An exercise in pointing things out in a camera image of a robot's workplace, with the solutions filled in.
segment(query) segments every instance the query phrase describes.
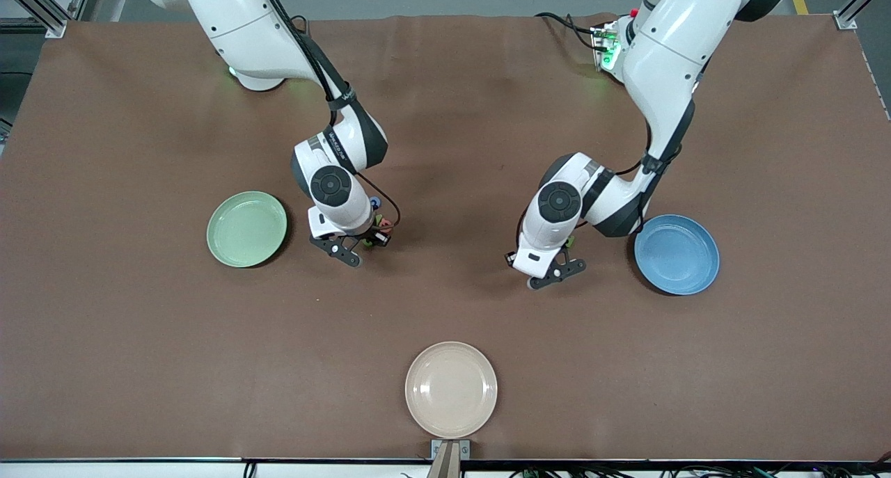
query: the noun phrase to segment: blue object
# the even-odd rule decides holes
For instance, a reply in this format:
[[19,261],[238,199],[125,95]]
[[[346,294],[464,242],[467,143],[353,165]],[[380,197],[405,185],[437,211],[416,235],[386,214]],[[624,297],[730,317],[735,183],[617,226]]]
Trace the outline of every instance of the blue object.
[[634,240],[634,259],[656,288],[675,295],[709,288],[721,266],[715,238],[682,215],[660,215],[647,221]]

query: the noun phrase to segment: yellow floor line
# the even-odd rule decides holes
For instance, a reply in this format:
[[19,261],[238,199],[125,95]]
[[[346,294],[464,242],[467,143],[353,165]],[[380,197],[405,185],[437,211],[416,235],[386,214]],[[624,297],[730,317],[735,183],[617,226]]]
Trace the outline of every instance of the yellow floor line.
[[798,15],[807,15],[807,3],[805,0],[792,0],[792,3],[795,4],[795,13]]

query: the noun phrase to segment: brown table mat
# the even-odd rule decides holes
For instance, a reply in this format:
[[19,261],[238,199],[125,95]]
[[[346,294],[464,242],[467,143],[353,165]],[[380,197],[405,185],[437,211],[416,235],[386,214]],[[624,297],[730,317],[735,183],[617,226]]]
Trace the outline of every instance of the brown table mat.
[[[583,24],[591,24],[586,19]],[[646,132],[591,52],[542,19],[318,22],[391,140],[368,176],[404,211],[359,270],[306,242],[292,146],[307,81],[257,94],[197,24],[71,24],[42,51],[0,161],[0,455],[414,456],[425,347],[492,361],[474,455],[874,459],[891,444],[891,126],[830,16],[736,24],[650,214],[696,218],[721,273],[643,284],[580,230],[583,275],[526,290],[502,255],[556,157],[613,168]],[[292,230],[262,268],[205,244],[258,189]]]

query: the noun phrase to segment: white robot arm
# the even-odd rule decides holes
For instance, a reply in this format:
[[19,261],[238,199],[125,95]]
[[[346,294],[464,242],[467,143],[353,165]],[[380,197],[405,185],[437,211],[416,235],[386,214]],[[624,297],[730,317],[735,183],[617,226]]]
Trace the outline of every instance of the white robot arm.
[[[165,8],[176,2],[152,1]],[[325,90],[330,123],[294,146],[290,166],[300,189],[315,203],[308,211],[310,242],[358,266],[362,260],[352,252],[356,244],[344,246],[344,237],[378,246],[389,240],[354,177],[383,160],[388,144],[381,126],[315,41],[292,24],[278,0],[187,1],[216,52],[245,88],[264,91],[286,78],[300,78]],[[338,113],[342,118],[335,124]]]
[[[656,185],[681,151],[700,75],[733,19],[753,21],[779,1],[643,0],[636,17],[624,16],[592,32],[595,46],[604,51],[596,56],[598,66],[624,83],[646,119],[649,142],[630,181],[581,152],[551,164],[522,219],[517,251],[507,255],[513,268],[531,276],[530,288],[585,269],[582,260],[567,254],[577,219],[606,237],[628,236],[642,224]],[[562,196],[555,191],[566,192],[572,201],[558,205]],[[564,263],[555,260],[560,252],[566,255]]]

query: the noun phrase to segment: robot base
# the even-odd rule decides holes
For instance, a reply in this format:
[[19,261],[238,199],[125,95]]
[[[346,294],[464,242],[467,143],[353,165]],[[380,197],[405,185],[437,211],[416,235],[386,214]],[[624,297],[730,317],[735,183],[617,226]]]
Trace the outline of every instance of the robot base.
[[235,76],[235,78],[238,79],[238,82],[241,83],[242,87],[245,87],[248,90],[252,90],[254,92],[265,92],[267,90],[272,90],[273,88],[281,85],[281,82],[284,81],[284,78],[254,78],[252,76],[248,76],[247,74],[237,72],[231,67],[229,68],[229,73],[231,73],[231,75]]

